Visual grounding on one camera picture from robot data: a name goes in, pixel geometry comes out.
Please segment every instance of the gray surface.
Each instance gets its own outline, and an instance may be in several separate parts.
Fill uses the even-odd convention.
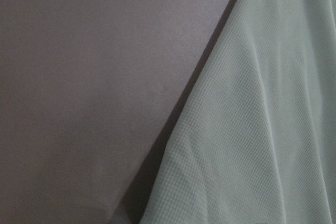
[[[0,218],[106,223],[229,0],[0,1]]]

